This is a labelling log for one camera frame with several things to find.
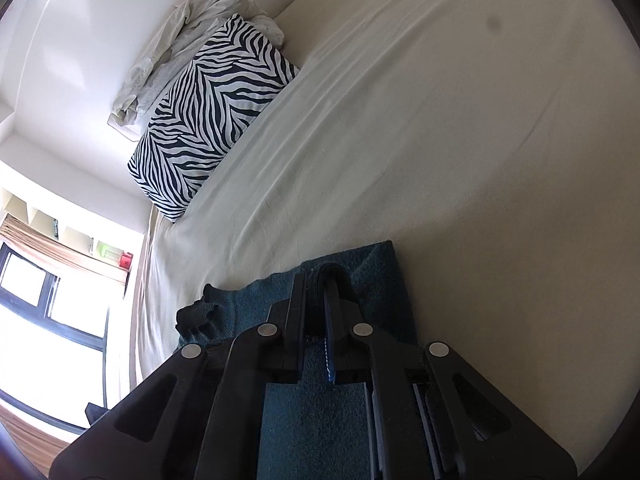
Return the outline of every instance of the beige curtain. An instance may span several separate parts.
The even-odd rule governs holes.
[[[53,274],[66,269],[89,272],[124,284],[127,271],[79,253],[7,215],[0,225],[0,238],[18,254]]]
[[[18,445],[22,454],[36,466],[44,476],[49,475],[53,459],[68,446],[60,440],[34,428],[0,404],[0,422]]]

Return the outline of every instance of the mattress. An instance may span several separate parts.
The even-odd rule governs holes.
[[[299,75],[171,225],[136,350],[176,311],[390,238],[443,340],[583,469],[640,387],[640,52],[610,0],[295,0]]]

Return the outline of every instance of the pillow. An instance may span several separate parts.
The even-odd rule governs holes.
[[[298,69],[239,14],[198,51],[150,118],[130,174],[171,222]]]

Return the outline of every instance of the window frame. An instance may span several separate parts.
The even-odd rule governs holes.
[[[52,332],[60,337],[68,339],[74,343],[78,343],[82,346],[86,346],[88,348],[92,348],[94,350],[102,352],[102,403],[103,406],[107,405],[107,394],[106,394],[106,348],[107,348],[107,327],[109,324],[109,311],[107,310],[107,316],[104,322],[104,335],[103,337],[89,334],[72,326],[66,325],[64,323],[60,323],[59,321],[55,321],[50,318],[50,314],[52,311],[53,304],[56,299],[56,291],[58,289],[58,283],[60,282],[60,278],[55,274],[48,272],[47,270],[39,267],[34,264],[28,258],[25,258],[21,254],[18,254],[16,251],[12,250],[6,243],[2,243],[0,247],[0,283],[2,282],[2,277],[4,276],[4,271],[6,269],[6,264],[9,261],[11,256],[16,256],[21,260],[26,261],[27,263],[35,266],[36,268],[42,270],[46,275],[45,279],[42,283],[42,290],[40,291],[40,297],[38,298],[38,305],[34,306],[27,301],[24,301],[22,298],[19,298],[15,294],[10,293],[5,288],[2,288],[0,285],[0,306],[4,306],[5,308],[11,310],[14,314],[22,317],[23,319],[36,324],[49,332]],[[0,389],[0,399],[4,400],[4,402],[9,403],[14,408],[18,408],[19,410],[27,413],[28,415],[34,416],[39,420],[46,422],[56,428],[60,428],[65,431],[69,431],[75,434],[81,434],[86,430],[86,428],[82,428],[81,426],[76,426],[75,424],[71,424],[70,422],[65,422],[64,420],[60,420],[51,415],[47,415],[47,413],[41,412],[40,410],[36,410],[31,406],[26,405],[10,394]]]

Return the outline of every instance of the round silver pivot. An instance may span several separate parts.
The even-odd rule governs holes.
[[[429,345],[429,352],[436,357],[444,357],[449,353],[449,347],[440,342],[431,343]]]
[[[367,336],[373,334],[373,327],[369,323],[358,323],[353,325],[353,333],[359,336]]]
[[[193,359],[194,357],[198,357],[201,352],[202,352],[202,348],[200,348],[200,345],[194,345],[194,344],[185,345],[182,347],[182,350],[180,350],[182,357],[186,357],[187,359]]]
[[[263,337],[274,335],[278,331],[278,327],[273,323],[263,323],[258,327],[258,334]]]

